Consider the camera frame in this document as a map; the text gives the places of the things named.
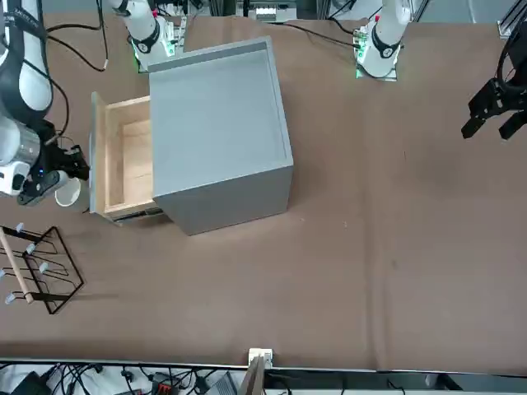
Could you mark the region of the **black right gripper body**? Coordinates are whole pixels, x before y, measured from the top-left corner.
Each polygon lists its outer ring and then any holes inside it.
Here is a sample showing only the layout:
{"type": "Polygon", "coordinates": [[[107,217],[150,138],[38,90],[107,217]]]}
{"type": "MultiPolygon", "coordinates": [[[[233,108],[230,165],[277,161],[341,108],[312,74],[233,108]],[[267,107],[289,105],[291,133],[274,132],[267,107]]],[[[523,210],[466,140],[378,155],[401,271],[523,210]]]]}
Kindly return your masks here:
{"type": "Polygon", "coordinates": [[[56,134],[54,125],[47,120],[39,121],[40,155],[39,169],[44,174],[53,170],[62,170],[67,174],[74,171],[74,163],[70,155],[58,146],[57,141],[47,144],[56,134]]]}

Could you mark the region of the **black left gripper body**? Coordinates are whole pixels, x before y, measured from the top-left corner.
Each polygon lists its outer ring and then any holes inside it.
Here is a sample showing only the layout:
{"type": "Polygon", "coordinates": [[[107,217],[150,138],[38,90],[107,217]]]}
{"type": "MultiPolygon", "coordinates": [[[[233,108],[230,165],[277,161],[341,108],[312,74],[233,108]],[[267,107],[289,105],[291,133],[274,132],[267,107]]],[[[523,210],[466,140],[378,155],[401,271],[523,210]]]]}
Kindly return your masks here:
{"type": "Polygon", "coordinates": [[[488,80],[469,101],[472,119],[486,120],[507,111],[526,110],[526,91],[504,87],[496,77],[488,80]]]}

